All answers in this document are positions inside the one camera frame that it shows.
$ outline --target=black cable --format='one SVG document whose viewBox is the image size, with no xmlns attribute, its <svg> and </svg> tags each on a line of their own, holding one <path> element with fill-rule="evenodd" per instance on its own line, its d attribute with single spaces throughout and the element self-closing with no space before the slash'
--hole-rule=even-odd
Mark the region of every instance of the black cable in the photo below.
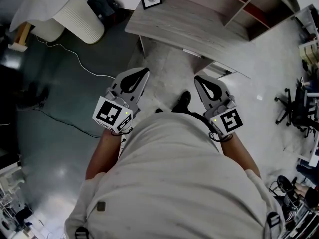
<svg viewBox="0 0 319 239">
<path fill-rule="evenodd" d="M 130 130 L 126 133 L 120 133 L 120 134 L 113 134 L 113 132 L 111 132 L 111 135 L 112 136 L 122 136 L 122 135 L 126 135 L 126 134 L 129 134 L 130 132 L 132 132 L 133 128 L 130 128 Z"/>
<path fill-rule="evenodd" d="M 75 129 L 79 130 L 80 132 L 82 132 L 82 133 L 84 133 L 84 134 L 86 134 L 86 135 L 88 135 L 88 136 L 90 136 L 90 137 L 92 137 L 92 138 L 101 139 L 100 136 L 96 136 L 96 135 L 89 134 L 89 133 L 83 131 L 82 129 L 78 128 L 77 126 L 75 126 L 75 125 L 73 125 L 73 124 L 70 124 L 70 123 L 67 123 L 67 122 L 64 122 L 64 121 L 61 121 L 61 120 L 58 120 L 58 119 L 56 119 L 55 117 L 53 117 L 53 116 L 47 114 L 46 112 L 44 112 L 44 111 L 42 111 L 42 110 L 40 110 L 40 109 L 33 109 L 33 110 L 42 112 L 42 113 L 44 113 L 45 115 L 47 115 L 48 117 L 50 117 L 51 119 L 53 119 L 53 120 L 55 120 L 55 121 L 57 121 L 57 122 L 60 122 L 60 123 L 63 123 L 63 124 L 65 124 L 65 125 L 69 125 L 69 126 L 71 126 L 71 127 L 74 127 Z"/>
<path fill-rule="evenodd" d="M 269 191 L 272 190 L 271 187 L 273 186 L 273 184 L 274 184 L 275 182 L 277 182 L 277 181 L 273 181 L 273 182 L 270 184 L 270 186 L 269 186 L 269 188 L 268 188 Z"/>
<path fill-rule="evenodd" d="M 213 133 L 209 133 L 208 136 L 209 136 L 210 139 L 212 139 L 215 142 L 228 142 L 228 141 L 230 141 L 233 138 L 232 134 L 230 135 L 230 137 L 227 137 L 227 139 L 225 139 L 225 140 L 224 139 L 216 140 Z"/>
</svg>

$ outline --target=black office chair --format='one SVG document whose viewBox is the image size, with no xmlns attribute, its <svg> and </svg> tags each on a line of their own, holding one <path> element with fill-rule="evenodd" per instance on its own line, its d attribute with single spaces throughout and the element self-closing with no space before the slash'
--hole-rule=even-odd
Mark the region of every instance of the black office chair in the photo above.
<svg viewBox="0 0 319 239">
<path fill-rule="evenodd" d="M 287 101 L 275 97 L 275 101 L 279 100 L 285 106 L 285 113 L 280 118 L 280 120 L 276 120 L 276 125 L 281 123 L 285 117 L 288 117 L 286 126 L 290 126 L 291 124 L 293 124 L 293 126 L 298 128 L 301 132 L 305 132 L 306 130 L 308 130 L 305 137 L 307 137 L 309 132 L 311 131 L 310 127 L 312 127 L 316 131 L 319 131 L 319 123 L 308 117 L 311 114 L 317 113 L 317 107 L 314 111 L 309 112 L 309 100 L 306 100 L 306 105 L 304 105 L 305 91 L 300 87 L 297 87 L 295 100 L 293 102 L 291 101 L 290 90 L 286 88 L 285 92 L 288 92 Z"/>
</svg>

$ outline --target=desk leg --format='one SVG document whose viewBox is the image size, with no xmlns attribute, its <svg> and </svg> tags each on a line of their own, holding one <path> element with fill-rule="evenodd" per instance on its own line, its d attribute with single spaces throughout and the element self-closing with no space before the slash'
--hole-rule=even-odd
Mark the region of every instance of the desk leg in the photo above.
<svg viewBox="0 0 319 239">
<path fill-rule="evenodd" d="M 148 38 L 146 38 L 144 36 L 139 35 L 139 38 L 140 38 L 144 58 L 146 58 L 148 56 L 148 53 L 149 53 L 150 41 L 148 40 Z"/>
<path fill-rule="evenodd" d="M 205 69 L 208 67 L 210 64 L 214 63 L 215 60 L 211 60 L 209 58 L 201 58 L 197 64 L 197 66 L 194 68 L 194 74 L 197 74 L 201 70 Z"/>
<path fill-rule="evenodd" d="M 310 158 L 308 158 L 308 157 L 304 157 L 304 156 L 301 156 L 301 155 L 297 155 L 297 157 L 300 158 L 301 160 L 306 161 L 306 162 L 310 161 Z"/>
</svg>

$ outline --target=desk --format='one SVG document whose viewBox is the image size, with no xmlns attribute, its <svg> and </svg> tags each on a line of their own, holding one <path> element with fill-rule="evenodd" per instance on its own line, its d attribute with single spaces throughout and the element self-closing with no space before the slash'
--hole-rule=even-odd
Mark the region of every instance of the desk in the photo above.
<svg viewBox="0 0 319 239">
<path fill-rule="evenodd" d="M 316 167 L 319 161 L 319 151 L 318 151 L 318 143 L 319 143 L 319 133 L 316 131 L 314 137 L 314 146 L 311 150 L 311 157 L 309 158 L 309 166 Z"/>
<path fill-rule="evenodd" d="M 195 73 L 217 61 L 251 77 L 255 45 L 247 41 L 247 31 L 241 25 L 231 22 L 225 28 L 222 21 L 222 15 L 196 3 L 164 0 L 146 10 L 140 3 L 125 32 L 140 37 L 145 56 L 147 38 L 151 38 L 202 55 Z"/>
</svg>

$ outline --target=cable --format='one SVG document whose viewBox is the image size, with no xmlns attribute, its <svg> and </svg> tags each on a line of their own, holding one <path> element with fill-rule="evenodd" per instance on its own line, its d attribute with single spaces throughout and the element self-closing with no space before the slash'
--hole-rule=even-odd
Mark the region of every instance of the cable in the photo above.
<svg viewBox="0 0 319 239">
<path fill-rule="evenodd" d="M 63 238 L 64 238 L 64 234 L 65 234 L 65 232 L 63 232 L 63 234 L 61 235 L 60 239 L 63 239 Z"/>
<path fill-rule="evenodd" d="M 73 124 L 70 124 L 70 123 L 67 123 L 67 122 L 58 120 L 58 119 L 56 119 L 55 117 L 53 117 L 53 116 L 47 114 L 46 112 L 44 112 L 44 111 L 42 111 L 42 110 L 39 110 L 39 109 L 33 109 L 33 110 L 42 112 L 42 113 L 44 113 L 45 115 L 47 115 L 48 117 L 50 117 L 51 119 L 53 119 L 53 120 L 55 120 L 55 121 L 57 121 L 57 122 L 60 122 L 60 123 L 63 123 L 63 124 L 65 124 L 65 125 L 69 125 L 69 126 L 71 126 L 71 127 L 74 127 L 75 129 L 81 131 L 81 132 L 84 133 L 84 134 L 87 134 L 88 136 L 90 136 L 90 137 L 92 137 L 92 138 L 97 138 L 97 139 L 100 139 L 100 138 L 101 138 L 100 136 L 96 136 L 96 135 L 89 134 L 89 133 L 83 131 L 82 129 L 78 128 L 77 126 L 73 125 Z"/>
<path fill-rule="evenodd" d="M 228 136 L 226 136 L 224 139 L 221 140 L 216 140 L 214 134 L 211 132 L 208 134 L 209 138 L 212 139 L 215 142 L 228 142 L 233 138 L 232 134 L 229 134 Z"/>
<path fill-rule="evenodd" d="M 122 135 L 126 135 L 126 134 L 129 134 L 130 132 L 132 132 L 133 128 L 130 128 L 130 130 L 126 133 L 119 133 L 119 134 L 113 134 L 113 132 L 111 132 L 111 135 L 112 136 L 122 136 Z"/>
<path fill-rule="evenodd" d="M 88 69 L 86 69 L 86 68 L 82 65 L 82 63 L 81 63 L 81 61 L 80 61 L 80 58 L 79 58 L 79 56 L 78 56 L 78 54 L 77 54 L 76 52 L 65 48 L 62 44 L 57 43 L 57 44 L 54 44 L 54 45 L 49 46 L 49 45 L 48 45 L 48 42 L 42 42 L 42 41 L 40 41 L 37 36 L 36 36 L 36 39 L 37 39 L 39 42 L 44 43 L 44 44 L 45 44 L 47 47 L 49 47 L 49 48 L 60 45 L 63 49 L 72 52 L 72 53 L 75 54 L 76 57 L 78 58 L 78 61 L 79 61 L 79 63 L 80 63 L 80 66 L 81 66 L 84 70 L 86 70 L 87 72 L 89 72 L 90 74 L 93 74 L 93 75 L 98 76 L 98 77 L 109 77 L 109 78 L 111 78 L 111 79 L 115 79 L 114 77 L 109 76 L 109 75 L 103 75 L 103 74 L 95 74 L 95 73 L 92 73 L 91 71 L 89 71 Z"/>
<path fill-rule="evenodd" d="M 271 184 L 270 184 L 270 186 L 269 186 L 269 191 L 272 191 L 272 189 L 271 189 L 271 187 L 273 186 L 273 184 L 275 183 L 275 182 L 277 182 L 277 181 L 273 181 Z"/>
<path fill-rule="evenodd" d="M 52 232 L 49 232 L 47 235 L 46 235 L 46 239 L 49 238 L 49 235 L 52 234 Z"/>
</svg>

